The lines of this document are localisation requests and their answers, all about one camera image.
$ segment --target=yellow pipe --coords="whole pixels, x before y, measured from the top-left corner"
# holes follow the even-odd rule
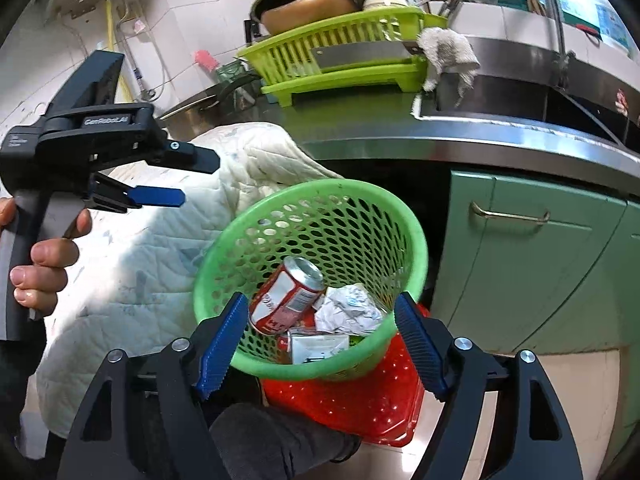
[[[108,49],[111,52],[115,52],[115,44],[116,44],[116,35],[113,31],[113,13],[111,12],[111,0],[105,0],[104,8],[107,12],[107,42]],[[127,103],[133,102],[133,97],[131,95],[131,90],[129,89],[129,85],[127,81],[123,78],[122,74],[118,78],[118,83],[120,88],[122,89],[122,95],[124,97],[124,101]]]

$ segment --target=red and white can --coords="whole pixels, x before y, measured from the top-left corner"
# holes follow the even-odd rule
[[[299,256],[286,256],[252,299],[249,320],[262,334],[282,334],[325,290],[320,269]]]

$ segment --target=barcode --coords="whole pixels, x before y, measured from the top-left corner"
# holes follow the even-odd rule
[[[302,312],[310,304],[312,304],[317,297],[317,292],[311,292],[309,290],[306,290],[305,288],[299,288],[291,297],[291,299],[287,301],[285,307],[295,312]]]

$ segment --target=screw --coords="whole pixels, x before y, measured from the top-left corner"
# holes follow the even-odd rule
[[[526,363],[532,363],[536,360],[536,355],[531,350],[523,350],[520,352],[520,358]]]
[[[184,352],[187,348],[189,348],[189,340],[185,337],[176,339],[173,343],[171,343],[171,348],[176,352]]]
[[[107,361],[110,363],[117,363],[120,359],[122,359],[122,350],[120,349],[116,348],[107,354]]]
[[[466,337],[458,337],[453,344],[461,350],[469,350],[474,344]]]

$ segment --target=can lid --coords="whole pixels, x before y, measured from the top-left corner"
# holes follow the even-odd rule
[[[296,280],[308,288],[313,290],[324,288],[322,272],[309,260],[300,256],[285,256],[284,266]]]

